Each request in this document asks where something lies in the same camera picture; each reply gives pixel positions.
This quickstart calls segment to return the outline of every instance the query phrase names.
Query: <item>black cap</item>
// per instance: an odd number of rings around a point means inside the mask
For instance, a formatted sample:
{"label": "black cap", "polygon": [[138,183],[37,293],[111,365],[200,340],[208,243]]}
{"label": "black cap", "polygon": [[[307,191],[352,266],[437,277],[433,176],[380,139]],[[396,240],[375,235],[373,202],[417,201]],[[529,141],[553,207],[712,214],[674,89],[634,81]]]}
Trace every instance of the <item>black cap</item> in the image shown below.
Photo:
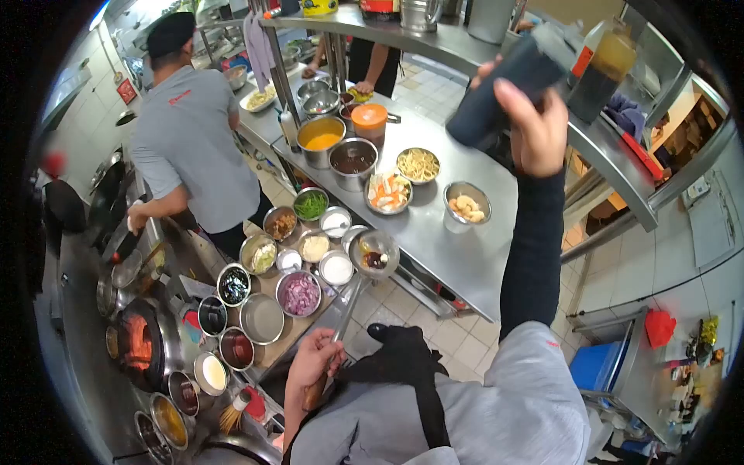
{"label": "black cap", "polygon": [[160,18],[147,36],[150,59],[160,58],[180,50],[193,37],[196,20],[193,13],[180,11]]}

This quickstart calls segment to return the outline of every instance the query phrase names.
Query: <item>bamboo brush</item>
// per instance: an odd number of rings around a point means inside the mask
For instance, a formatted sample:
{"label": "bamboo brush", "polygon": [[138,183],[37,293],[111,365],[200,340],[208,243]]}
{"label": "bamboo brush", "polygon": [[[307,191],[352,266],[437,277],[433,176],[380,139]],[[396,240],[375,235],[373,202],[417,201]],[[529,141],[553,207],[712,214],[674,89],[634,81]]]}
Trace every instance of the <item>bamboo brush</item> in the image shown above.
{"label": "bamboo brush", "polygon": [[219,429],[223,433],[229,434],[232,429],[240,428],[240,418],[243,416],[243,409],[251,402],[251,394],[241,391],[235,397],[232,404],[225,407],[219,416]]}

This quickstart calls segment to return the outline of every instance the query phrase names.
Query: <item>ladle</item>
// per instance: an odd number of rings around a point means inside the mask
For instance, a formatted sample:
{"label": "ladle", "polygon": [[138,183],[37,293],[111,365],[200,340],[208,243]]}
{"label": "ladle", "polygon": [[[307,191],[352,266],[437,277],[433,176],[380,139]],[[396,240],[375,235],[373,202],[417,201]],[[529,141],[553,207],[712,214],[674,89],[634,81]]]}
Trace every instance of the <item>ladle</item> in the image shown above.
{"label": "ladle", "polygon": [[[366,263],[367,254],[376,252],[381,255],[387,255],[387,261],[385,267],[382,269],[371,268]],[[388,236],[384,231],[376,229],[363,231],[357,234],[349,245],[349,258],[351,263],[358,271],[354,289],[349,298],[349,302],[346,305],[346,313],[341,317],[339,322],[336,324],[335,332],[331,338],[331,343],[337,342],[344,337],[346,328],[349,326],[351,320],[351,313],[356,306],[356,301],[359,299],[359,293],[362,290],[362,284],[366,280],[382,280],[389,278],[395,270],[398,268],[400,262],[400,249],[395,241]],[[318,406],[318,401],[323,395],[326,381],[328,380],[328,365],[323,370],[320,379],[315,382],[314,385],[310,386],[305,392],[305,398],[302,403],[302,409],[305,411],[312,411]]]}

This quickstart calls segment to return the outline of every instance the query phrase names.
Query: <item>soy sauce bottle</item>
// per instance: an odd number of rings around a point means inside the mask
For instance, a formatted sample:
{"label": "soy sauce bottle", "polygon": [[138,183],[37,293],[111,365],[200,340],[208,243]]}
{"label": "soy sauce bottle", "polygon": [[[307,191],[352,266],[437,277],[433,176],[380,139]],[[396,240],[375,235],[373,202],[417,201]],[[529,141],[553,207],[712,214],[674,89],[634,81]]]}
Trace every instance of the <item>soy sauce bottle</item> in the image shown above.
{"label": "soy sauce bottle", "polygon": [[588,124],[599,116],[635,63],[635,43],[629,32],[624,23],[613,21],[568,99],[571,112]]}

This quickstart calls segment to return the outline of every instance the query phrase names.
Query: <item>yellow container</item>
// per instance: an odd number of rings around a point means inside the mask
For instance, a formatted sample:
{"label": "yellow container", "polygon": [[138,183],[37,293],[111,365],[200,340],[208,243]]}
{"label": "yellow container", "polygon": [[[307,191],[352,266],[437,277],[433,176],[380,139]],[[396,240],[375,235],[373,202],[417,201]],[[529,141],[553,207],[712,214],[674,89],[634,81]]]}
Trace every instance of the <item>yellow container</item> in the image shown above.
{"label": "yellow container", "polygon": [[339,10],[338,0],[303,0],[302,11],[305,16],[318,16],[335,13]]}

